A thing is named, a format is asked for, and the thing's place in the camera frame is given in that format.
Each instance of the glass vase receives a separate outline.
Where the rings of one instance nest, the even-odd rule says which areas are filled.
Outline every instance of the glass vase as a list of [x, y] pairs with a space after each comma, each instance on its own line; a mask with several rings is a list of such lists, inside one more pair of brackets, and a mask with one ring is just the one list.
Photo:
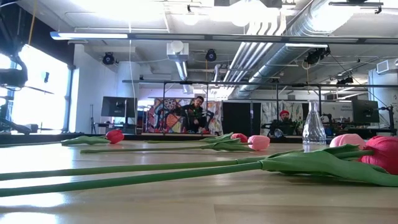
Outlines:
[[309, 100], [308, 115], [303, 129], [303, 147], [305, 152], [325, 148], [326, 134], [318, 113], [318, 101]]

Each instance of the man in red cap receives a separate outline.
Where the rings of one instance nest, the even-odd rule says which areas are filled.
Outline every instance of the man in red cap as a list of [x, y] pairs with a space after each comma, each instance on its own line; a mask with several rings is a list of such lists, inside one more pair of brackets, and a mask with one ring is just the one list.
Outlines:
[[279, 117], [282, 121], [288, 121], [290, 119], [290, 113], [287, 110], [282, 110], [279, 113]]

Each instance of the computer monitor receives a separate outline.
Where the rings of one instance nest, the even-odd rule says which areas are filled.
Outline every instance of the computer monitor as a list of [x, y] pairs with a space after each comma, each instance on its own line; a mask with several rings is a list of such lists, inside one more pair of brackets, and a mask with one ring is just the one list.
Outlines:
[[101, 116], [135, 118], [137, 98], [104, 96], [102, 100]]
[[352, 100], [353, 121], [355, 123], [379, 123], [379, 105], [377, 101]]

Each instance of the wooden table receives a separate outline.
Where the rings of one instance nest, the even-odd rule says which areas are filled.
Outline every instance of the wooden table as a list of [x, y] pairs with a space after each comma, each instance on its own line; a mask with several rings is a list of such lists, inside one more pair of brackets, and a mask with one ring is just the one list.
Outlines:
[[[267, 152], [252, 154], [212, 150], [79, 154], [77, 150], [99, 147], [106, 146], [67, 148], [53, 144], [2, 148], [0, 172], [218, 161], [300, 149], [301, 145], [274, 144]], [[122, 146], [112, 147], [148, 145], [126, 141]], [[10, 180], [0, 182], [0, 187], [129, 175], [137, 174]], [[0, 223], [396, 223], [397, 193], [395, 188], [256, 170], [106, 189], [4, 197], [0, 198]]]

